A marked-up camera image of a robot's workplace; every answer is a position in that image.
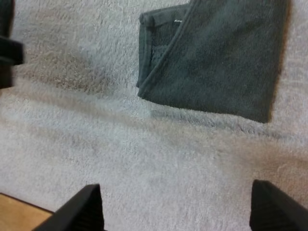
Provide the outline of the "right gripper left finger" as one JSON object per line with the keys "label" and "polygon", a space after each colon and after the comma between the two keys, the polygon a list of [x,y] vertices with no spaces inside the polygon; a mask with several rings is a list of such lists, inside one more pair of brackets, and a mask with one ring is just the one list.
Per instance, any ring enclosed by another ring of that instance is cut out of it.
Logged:
{"label": "right gripper left finger", "polygon": [[35,231],[104,231],[103,203],[99,184],[82,188]]}

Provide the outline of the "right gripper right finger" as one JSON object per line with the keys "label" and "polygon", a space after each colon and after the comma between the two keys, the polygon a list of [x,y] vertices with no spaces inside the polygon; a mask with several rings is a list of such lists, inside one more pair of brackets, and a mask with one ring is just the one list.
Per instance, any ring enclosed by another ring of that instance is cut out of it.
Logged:
{"label": "right gripper right finger", "polygon": [[254,180],[249,225],[253,231],[306,231],[308,210],[266,180]]}

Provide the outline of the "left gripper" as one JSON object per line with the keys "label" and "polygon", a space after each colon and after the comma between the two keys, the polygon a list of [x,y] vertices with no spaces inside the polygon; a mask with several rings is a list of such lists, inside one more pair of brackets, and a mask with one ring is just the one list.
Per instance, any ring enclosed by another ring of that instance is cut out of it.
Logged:
{"label": "left gripper", "polygon": [[13,86],[13,66],[24,63],[24,45],[9,38],[0,37],[0,88]]}

